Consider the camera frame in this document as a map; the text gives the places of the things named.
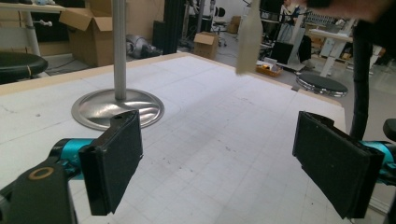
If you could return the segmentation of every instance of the office chair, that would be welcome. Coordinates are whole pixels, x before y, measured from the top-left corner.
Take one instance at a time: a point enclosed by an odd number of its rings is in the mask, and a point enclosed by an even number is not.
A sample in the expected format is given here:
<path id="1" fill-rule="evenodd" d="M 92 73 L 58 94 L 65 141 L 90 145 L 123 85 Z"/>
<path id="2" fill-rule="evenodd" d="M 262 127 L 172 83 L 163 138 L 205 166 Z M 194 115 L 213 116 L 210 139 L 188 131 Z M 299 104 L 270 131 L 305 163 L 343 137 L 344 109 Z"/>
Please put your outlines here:
<path id="1" fill-rule="evenodd" d="M 216 7 L 215 11 L 215 18 L 213 20 L 213 26 L 217 27 L 216 33 L 219 35 L 219 47 L 224 45 L 224 47 L 227 46 L 227 42 L 224 37 L 220 37 L 220 32 L 221 32 L 221 27 L 226 26 L 226 21 L 224 20 L 224 15 L 225 15 L 225 9 L 223 7 Z"/>

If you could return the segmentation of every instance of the grid pattern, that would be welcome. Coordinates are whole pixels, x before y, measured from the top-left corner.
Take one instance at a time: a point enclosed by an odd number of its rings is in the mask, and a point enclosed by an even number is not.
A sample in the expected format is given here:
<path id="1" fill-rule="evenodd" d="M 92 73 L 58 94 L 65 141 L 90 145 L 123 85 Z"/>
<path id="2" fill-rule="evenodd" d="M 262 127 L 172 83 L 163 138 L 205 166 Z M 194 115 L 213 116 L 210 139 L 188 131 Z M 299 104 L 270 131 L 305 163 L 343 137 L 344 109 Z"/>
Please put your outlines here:
<path id="1" fill-rule="evenodd" d="M 56 141 L 97 137 L 70 108 L 111 88 L 112 78 L 1 96 L 1 185 L 43 161 Z M 127 86 L 159 97 L 165 114 L 142 130 L 145 156 L 115 215 L 92 217 L 83 182 L 70 182 L 81 223 L 350 223 L 291 155 L 298 111 L 344 130 L 342 107 L 195 57 L 130 68 Z"/>

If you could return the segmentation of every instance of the round metal base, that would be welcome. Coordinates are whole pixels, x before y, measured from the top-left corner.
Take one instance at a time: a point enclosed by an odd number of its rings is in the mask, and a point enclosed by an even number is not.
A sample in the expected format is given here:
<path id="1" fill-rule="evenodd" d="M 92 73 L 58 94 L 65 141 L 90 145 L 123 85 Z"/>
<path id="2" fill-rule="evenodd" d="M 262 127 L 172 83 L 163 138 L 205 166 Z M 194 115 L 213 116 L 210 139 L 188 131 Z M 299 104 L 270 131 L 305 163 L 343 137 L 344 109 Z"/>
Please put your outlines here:
<path id="1" fill-rule="evenodd" d="M 126 99 L 115 99 L 114 90 L 94 91 L 79 98 L 72 107 L 72 116 L 80 124 L 104 131 L 110 127 L 110 118 L 119 113 L 138 109 L 142 128 L 163 116 L 163 102 L 156 96 L 138 90 L 126 90 Z"/>

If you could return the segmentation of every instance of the black stool seat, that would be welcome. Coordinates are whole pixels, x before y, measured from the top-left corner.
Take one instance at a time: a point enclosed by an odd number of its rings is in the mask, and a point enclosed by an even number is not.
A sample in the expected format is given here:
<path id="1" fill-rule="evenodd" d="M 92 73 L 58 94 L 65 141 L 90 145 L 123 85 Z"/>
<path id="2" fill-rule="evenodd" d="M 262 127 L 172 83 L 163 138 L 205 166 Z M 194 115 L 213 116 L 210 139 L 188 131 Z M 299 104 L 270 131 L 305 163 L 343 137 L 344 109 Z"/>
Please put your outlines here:
<path id="1" fill-rule="evenodd" d="M 347 87 L 343 84 L 314 74 L 301 74 L 297 76 L 297 83 L 307 90 L 315 93 L 328 94 L 335 97 L 347 95 Z"/>
<path id="2" fill-rule="evenodd" d="M 31 78 L 44 72 L 49 64 L 40 56 L 18 52 L 0 52 L 0 84 Z"/>

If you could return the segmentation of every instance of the white wall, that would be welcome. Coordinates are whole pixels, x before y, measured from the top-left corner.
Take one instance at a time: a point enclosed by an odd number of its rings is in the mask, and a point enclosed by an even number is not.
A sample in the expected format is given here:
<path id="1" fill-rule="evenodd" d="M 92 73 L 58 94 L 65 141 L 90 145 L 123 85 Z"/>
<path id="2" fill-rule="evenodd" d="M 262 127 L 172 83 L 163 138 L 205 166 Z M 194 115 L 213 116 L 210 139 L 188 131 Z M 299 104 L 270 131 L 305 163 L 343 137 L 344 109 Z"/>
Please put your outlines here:
<path id="1" fill-rule="evenodd" d="M 226 21 L 231 21 L 233 16 L 242 16 L 246 5 L 243 0 L 216 0 L 216 7 L 223 7 L 225 9 L 224 19 Z M 210 0 L 205 0 L 205 15 L 209 15 L 209 7 Z"/>

